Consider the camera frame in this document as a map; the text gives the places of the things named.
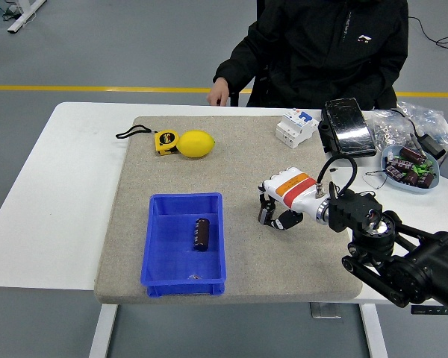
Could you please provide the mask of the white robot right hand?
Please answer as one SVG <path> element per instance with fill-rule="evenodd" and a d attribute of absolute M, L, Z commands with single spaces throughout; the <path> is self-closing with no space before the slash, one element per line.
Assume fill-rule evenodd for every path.
<path fill-rule="evenodd" d="M 307 214 L 315 222 L 329 222 L 329 195 L 323 185 L 296 167 L 271 176 L 259 186 L 260 224 L 288 230 L 302 222 Z"/>

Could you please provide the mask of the person's right hand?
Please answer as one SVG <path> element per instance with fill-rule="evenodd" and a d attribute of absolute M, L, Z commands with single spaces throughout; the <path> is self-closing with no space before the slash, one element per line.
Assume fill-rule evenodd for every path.
<path fill-rule="evenodd" d="M 215 107 L 226 107 L 229 99 L 228 81 L 219 77 L 215 80 L 207 95 L 207 103 Z"/>

